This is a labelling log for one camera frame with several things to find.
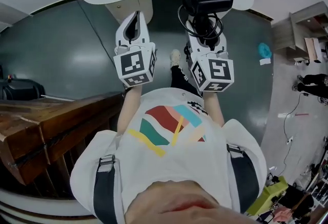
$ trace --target pink object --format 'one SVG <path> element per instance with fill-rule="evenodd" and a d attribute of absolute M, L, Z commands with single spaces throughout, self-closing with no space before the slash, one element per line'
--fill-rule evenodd
<path fill-rule="evenodd" d="M 274 215 L 273 222 L 278 222 L 278 221 L 286 222 L 292 217 L 292 212 L 291 209 L 282 206 L 276 209 L 273 215 Z"/>
<path fill-rule="evenodd" d="M 304 114 L 295 114 L 295 116 L 298 116 L 298 115 L 309 115 L 308 113 L 304 113 Z"/>

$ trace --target white shirt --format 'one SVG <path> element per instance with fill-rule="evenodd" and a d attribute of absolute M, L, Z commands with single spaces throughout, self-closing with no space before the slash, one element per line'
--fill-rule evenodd
<path fill-rule="evenodd" d="M 113 139 L 113 134 L 111 138 L 110 135 L 110 131 L 97 133 L 71 176 L 74 196 L 93 214 L 98 160 L 108 152 L 106 147 Z M 255 154 L 261 192 L 267 174 L 264 156 L 256 140 L 239 122 L 231 120 L 221 128 L 203 109 L 203 99 L 185 90 L 163 88 L 143 95 L 115 151 L 120 163 L 124 213 L 137 194 L 153 182 L 168 180 L 192 180 L 221 205 L 233 208 L 227 143 Z"/>

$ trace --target gray floor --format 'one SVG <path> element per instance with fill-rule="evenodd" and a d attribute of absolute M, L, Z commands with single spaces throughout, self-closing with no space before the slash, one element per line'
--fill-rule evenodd
<path fill-rule="evenodd" d="M 118 23 L 104 6 L 82 3 L 113 55 Z M 169 54 L 172 49 L 182 52 L 186 44 L 176 16 L 180 4 L 181 0 L 153 0 L 154 16 L 148 28 L 159 60 L 154 81 L 144 85 L 144 93 L 171 84 Z M 234 60 L 235 83 L 219 94 L 222 111 L 226 120 L 239 120 L 261 143 L 273 65 L 260 66 L 257 47 L 261 42 L 271 46 L 271 26 L 257 16 L 234 10 L 223 23 L 229 56 Z M 5 75 L 33 79 L 44 85 L 49 95 L 78 99 L 122 90 L 115 69 L 76 2 L 25 19 L 1 35 L 0 64 Z M 189 74 L 187 64 L 182 61 L 181 65 Z"/>
<path fill-rule="evenodd" d="M 268 168 L 277 167 L 272 173 L 278 175 L 285 168 L 282 175 L 290 184 L 306 170 L 307 166 L 320 160 L 323 138 L 328 136 L 328 106 L 320 104 L 315 96 L 301 96 L 300 104 L 293 114 L 309 115 L 290 116 L 286 119 L 286 134 L 294 138 L 287 156 L 290 146 L 286 144 L 283 132 L 284 114 L 290 113 L 296 107 L 299 96 L 299 92 L 293 92 L 291 88 L 299 74 L 327 74 L 327 71 L 326 63 L 295 66 L 284 57 L 275 55 L 271 106 L 261 148 Z"/>

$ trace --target black cable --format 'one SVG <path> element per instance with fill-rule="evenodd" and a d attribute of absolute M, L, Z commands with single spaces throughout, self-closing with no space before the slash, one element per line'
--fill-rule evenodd
<path fill-rule="evenodd" d="M 94 33 L 95 33 L 95 34 L 96 34 L 96 36 L 98 37 L 98 39 L 99 39 L 99 42 L 100 42 L 100 44 L 101 44 L 102 48 L 104 49 L 104 51 L 106 52 L 106 54 L 107 54 L 108 58 L 109 58 L 109 59 L 110 59 L 110 61 L 112 62 L 113 66 L 115 67 L 115 63 L 114 63 L 113 59 L 112 59 L 112 58 L 109 56 L 109 53 L 107 52 L 106 48 L 104 47 L 104 44 L 103 44 L 103 42 L 102 42 L 102 40 L 101 40 L 101 38 L 100 38 L 99 34 L 97 33 L 96 29 L 93 27 L 93 25 L 92 25 L 92 23 L 91 23 L 90 19 L 88 18 L 88 16 L 87 16 L 87 14 L 86 14 L 85 10 L 83 9 L 83 7 L 82 7 L 82 5 L 79 3 L 79 1 L 78 1 L 78 0 L 76 0 L 76 1 L 77 1 L 77 4 L 80 6 L 80 8 L 81 8 L 81 10 L 82 10 L 83 14 L 84 14 L 84 15 L 85 15 L 85 17 L 87 18 L 87 20 L 88 20 L 88 22 L 89 22 L 89 24 L 90 24 L 90 26 L 91 26 L 92 30 L 94 31 Z"/>
<path fill-rule="evenodd" d="M 298 102 L 297 102 L 296 107 L 292 110 L 292 112 L 288 113 L 288 114 L 286 115 L 285 119 L 283 120 L 283 132 L 285 133 L 285 136 L 286 136 L 286 139 L 287 139 L 287 140 L 289 140 L 289 138 L 288 138 L 288 136 L 287 136 L 287 134 L 286 134 L 286 129 L 285 129 L 286 119 L 287 119 L 287 117 L 288 117 L 291 113 L 293 113 L 293 112 L 296 110 L 296 108 L 297 108 L 298 105 L 299 105 L 299 102 L 300 102 L 300 99 L 301 99 L 301 95 L 303 95 L 303 94 L 304 94 L 304 93 L 299 94 L 299 96 L 298 96 Z M 289 149 L 288 149 L 287 155 L 285 156 L 285 158 L 284 158 L 284 160 L 283 160 L 283 163 L 284 163 L 285 167 L 283 168 L 283 170 L 281 171 L 281 173 L 280 173 L 278 176 L 280 176 L 280 175 L 286 170 L 286 167 L 287 167 L 286 159 L 287 159 L 287 157 L 288 157 L 288 155 L 289 155 L 289 152 L 290 152 L 290 150 L 291 150 L 292 144 L 293 144 L 293 141 L 291 142 L 291 145 L 289 146 Z"/>
<path fill-rule="evenodd" d="M 287 159 L 287 157 L 288 157 L 288 155 L 289 155 L 289 152 L 290 152 L 290 150 L 291 150 L 292 144 L 293 144 L 293 142 L 292 142 L 291 145 L 289 146 L 289 149 L 288 149 L 287 155 L 286 155 L 285 159 L 283 160 L 283 163 L 285 164 L 285 167 L 283 168 L 283 171 L 281 171 L 280 174 L 279 174 L 278 176 L 280 176 L 280 175 L 286 170 L 286 167 L 287 167 L 286 159 Z"/>
<path fill-rule="evenodd" d="M 287 139 L 287 140 L 289 140 L 289 138 L 288 138 L 288 136 L 287 136 L 287 134 L 286 134 L 286 130 L 285 130 L 286 119 L 287 119 L 287 117 L 288 117 L 291 113 L 293 113 L 293 112 L 296 110 L 296 108 L 297 108 L 298 105 L 299 105 L 299 101 L 300 101 L 300 99 L 301 99 L 301 95 L 303 95 L 303 94 L 304 94 L 304 93 L 299 94 L 299 96 L 298 96 L 298 103 L 297 103 L 296 107 L 292 110 L 292 112 L 290 112 L 289 114 L 287 114 L 287 115 L 285 116 L 285 119 L 283 120 L 283 132 L 285 133 L 285 136 L 286 136 L 286 139 Z"/>
<path fill-rule="evenodd" d="M 218 38 L 221 33 L 223 32 L 223 23 L 221 21 L 221 19 L 219 17 L 217 17 L 217 15 L 215 13 L 213 13 L 213 15 L 208 15 L 207 17 L 208 18 L 214 18 L 215 19 L 215 28 L 210 32 L 208 33 L 208 31 L 206 31 L 206 34 L 198 34 L 198 33 L 195 33 L 193 32 L 192 30 L 190 30 L 181 20 L 181 17 L 180 17 L 180 11 L 181 11 L 181 8 L 183 7 L 183 5 L 181 5 L 178 9 L 178 19 L 182 25 L 182 27 L 188 32 L 190 33 L 191 35 L 193 35 L 194 37 L 197 37 L 197 38 L 202 38 L 202 39 L 205 39 L 205 40 L 211 40 L 211 39 L 215 39 L 215 38 Z M 190 25 L 192 27 L 194 27 L 194 23 L 190 22 L 190 20 L 188 20 Z M 220 23 L 220 31 L 214 36 L 214 37 L 209 37 L 217 28 L 218 24 Z"/>

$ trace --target backpack strap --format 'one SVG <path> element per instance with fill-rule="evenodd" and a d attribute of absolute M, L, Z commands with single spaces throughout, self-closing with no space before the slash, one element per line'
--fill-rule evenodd
<path fill-rule="evenodd" d="M 227 144 L 230 194 L 235 210 L 244 213 L 259 194 L 259 182 L 252 160 L 238 146 Z"/>
<path fill-rule="evenodd" d="M 125 224 L 121 198 L 119 163 L 115 155 L 99 159 L 93 193 L 97 218 L 105 224 Z"/>

